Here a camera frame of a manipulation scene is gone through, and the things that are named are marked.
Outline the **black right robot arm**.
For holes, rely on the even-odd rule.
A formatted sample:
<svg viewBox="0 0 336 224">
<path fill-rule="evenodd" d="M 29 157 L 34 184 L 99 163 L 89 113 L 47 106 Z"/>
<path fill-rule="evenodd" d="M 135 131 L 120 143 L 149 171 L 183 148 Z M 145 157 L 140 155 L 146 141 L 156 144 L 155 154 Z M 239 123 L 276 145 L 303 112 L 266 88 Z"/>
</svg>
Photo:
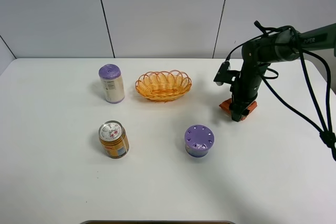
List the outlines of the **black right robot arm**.
<svg viewBox="0 0 336 224">
<path fill-rule="evenodd" d="M 232 87 L 229 106 L 232 120 L 238 122 L 249 113 L 267 67 L 272 63 L 294 61 L 299 52 L 335 48 L 335 24 L 300 33 L 291 26 L 264 27 L 255 21 L 262 32 L 259 38 L 242 45 L 243 65 Z"/>
</svg>

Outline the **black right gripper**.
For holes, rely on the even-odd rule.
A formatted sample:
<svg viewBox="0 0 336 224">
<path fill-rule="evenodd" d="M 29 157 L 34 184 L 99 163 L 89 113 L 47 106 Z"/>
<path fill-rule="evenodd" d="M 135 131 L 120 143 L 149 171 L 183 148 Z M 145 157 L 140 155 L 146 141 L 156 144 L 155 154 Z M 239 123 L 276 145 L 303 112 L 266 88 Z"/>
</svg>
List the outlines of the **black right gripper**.
<svg viewBox="0 0 336 224">
<path fill-rule="evenodd" d="M 243 121 L 249 115 L 247 107 L 256 100 L 262 82 L 260 73 L 264 75 L 269 66 L 269 63 L 243 63 L 239 77 L 232 87 L 230 113 L 233 121 Z"/>
</svg>

